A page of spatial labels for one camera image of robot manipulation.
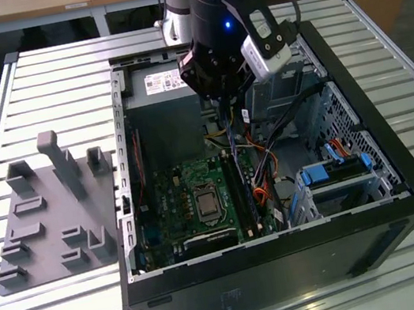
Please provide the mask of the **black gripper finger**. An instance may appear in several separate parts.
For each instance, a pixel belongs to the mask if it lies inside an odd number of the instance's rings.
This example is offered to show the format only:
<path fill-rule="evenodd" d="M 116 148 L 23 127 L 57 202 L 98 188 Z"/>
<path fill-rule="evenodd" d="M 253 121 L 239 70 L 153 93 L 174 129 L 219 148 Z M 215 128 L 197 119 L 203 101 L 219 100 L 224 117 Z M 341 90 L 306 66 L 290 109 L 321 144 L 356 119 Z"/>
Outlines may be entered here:
<path fill-rule="evenodd" d="M 212 106 L 216 109 L 216 113 L 220 121 L 227 122 L 229 120 L 228 106 L 222 97 L 211 100 Z"/>
<path fill-rule="evenodd" d="M 229 103 L 229 115 L 232 122 L 243 121 L 243 110 L 246 108 L 246 95 L 244 89 L 239 89 L 235 96 L 232 96 Z"/>

